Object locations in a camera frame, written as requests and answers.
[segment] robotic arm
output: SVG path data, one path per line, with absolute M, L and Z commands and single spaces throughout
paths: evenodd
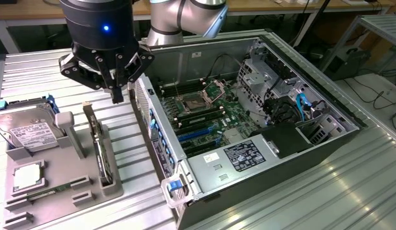
M 73 40 L 71 53 L 58 60 L 61 74 L 94 90 L 105 89 L 111 102 L 119 103 L 122 87 L 137 80 L 154 59 L 133 36 L 131 1 L 59 2 Z M 149 45 L 181 42 L 181 29 L 206 37 L 217 35 L 226 13 L 225 0 L 150 2 Z

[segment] circuit board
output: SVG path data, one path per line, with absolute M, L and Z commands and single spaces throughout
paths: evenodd
M 207 99 L 205 99 L 203 91 L 189 92 L 173 97 L 161 98 L 161 105 L 166 117 L 169 121 L 171 121 L 174 133 L 178 134 L 182 130 L 189 131 L 177 135 L 187 157 L 195 156 L 210 149 L 247 138 L 250 133 L 258 129 L 258 126 L 247 116 L 246 111 L 237 101 L 233 89 L 223 86 L 222 93 L 217 84 L 213 84 L 211 82 L 203 90 Z M 175 118 L 179 119 L 219 107 L 222 107 L 221 117 L 207 121 L 195 119 L 195 124 L 183 129 L 177 125 Z M 205 130 L 205 128 L 210 129 L 205 135 L 189 138 L 187 140 L 182 139 L 187 135 L 190 137 L 190 135 L 199 130 Z

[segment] motherboard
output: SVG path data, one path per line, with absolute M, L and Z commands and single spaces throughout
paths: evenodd
M 258 125 L 223 80 L 162 88 L 161 105 L 187 157 L 249 137 Z

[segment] green circuit board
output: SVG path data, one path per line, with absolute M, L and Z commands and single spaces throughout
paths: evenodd
M 221 90 L 215 84 L 209 84 L 205 88 L 206 95 L 213 100 L 213 103 L 207 103 L 202 99 L 202 91 L 189 92 L 173 97 L 161 98 L 161 105 L 165 110 L 166 117 L 169 121 L 171 121 L 174 132 L 181 130 L 177 123 L 174 122 L 175 117 L 191 115 L 193 113 L 218 108 L 219 106 L 223 107 L 223 113 L 221 117 L 207 121 L 195 122 L 194 126 L 198 126 L 198 128 L 177 136 L 181 137 L 198 130 L 202 130 L 202 125 L 205 126 L 203 129 L 207 127 L 211 128 L 209 134 L 179 142 L 189 157 L 206 152 L 207 149 L 198 149 L 198 147 L 213 143 L 213 141 L 215 142 L 213 149 L 233 143 L 233 140 L 235 139 L 227 138 L 227 133 L 238 133 L 241 138 L 245 139 L 249 137 L 250 133 L 259 128 L 251 118 L 246 115 L 246 111 L 235 100 L 234 94 L 231 92 L 233 90 L 230 90 L 226 86 L 223 86 L 222 89 L 223 94 L 218 97 Z

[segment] white sticker label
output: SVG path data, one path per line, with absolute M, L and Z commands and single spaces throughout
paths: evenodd
M 195 52 L 195 53 L 191 53 L 191 58 L 198 58 L 199 56 L 202 55 L 202 52 Z
M 57 142 L 46 122 L 13 128 L 10 132 L 26 149 Z
M 210 153 L 209 155 L 203 156 L 203 160 L 206 163 L 215 161 L 218 159 L 218 155 L 215 152 Z

